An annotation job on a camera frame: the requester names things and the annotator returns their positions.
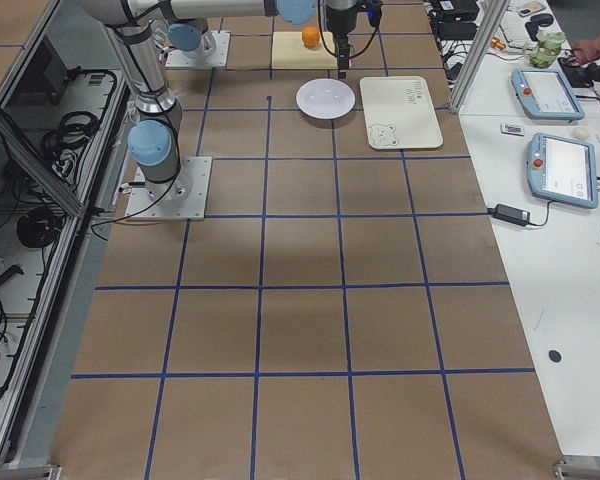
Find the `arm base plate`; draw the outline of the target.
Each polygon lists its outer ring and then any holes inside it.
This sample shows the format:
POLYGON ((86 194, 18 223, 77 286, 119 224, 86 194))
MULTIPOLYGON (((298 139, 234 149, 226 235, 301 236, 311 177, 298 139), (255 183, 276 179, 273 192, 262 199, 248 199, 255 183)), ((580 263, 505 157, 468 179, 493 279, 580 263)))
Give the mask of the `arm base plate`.
POLYGON ((140 167, 128 195, 125 215, 131 221, 203 220, 212 170, 209 156, 188 156, 181 160, 175 182, 162 185, 146 182, 140 167))
POLYGON ((228 59, 230 32, 209 30, 198 41, 178 39, 172 43, 165 66, 171 70, 208 70, 225 68, 228 59))

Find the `person hand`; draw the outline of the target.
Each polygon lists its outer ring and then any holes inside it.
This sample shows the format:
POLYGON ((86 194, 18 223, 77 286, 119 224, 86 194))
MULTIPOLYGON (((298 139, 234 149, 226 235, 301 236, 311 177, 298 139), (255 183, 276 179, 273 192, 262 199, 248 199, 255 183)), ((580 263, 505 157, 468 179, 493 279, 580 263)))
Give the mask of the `person hand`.
POLYGON ((600 36, 575 42, 572 51, 581 65, 600 59, 600 36))

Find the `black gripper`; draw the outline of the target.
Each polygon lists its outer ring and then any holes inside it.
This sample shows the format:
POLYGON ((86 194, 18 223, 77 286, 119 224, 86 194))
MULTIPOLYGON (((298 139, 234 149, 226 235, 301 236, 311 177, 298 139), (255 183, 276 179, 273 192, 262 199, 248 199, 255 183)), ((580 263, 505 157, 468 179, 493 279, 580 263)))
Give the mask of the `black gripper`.
POLYGON ((326 24, 327 30, 332 34, 335 55, 337 60, 338 79, 345 79, 345 70, 351 69, 348 36, 356 27, 357 1, 356 0, 327 0, 326 24))

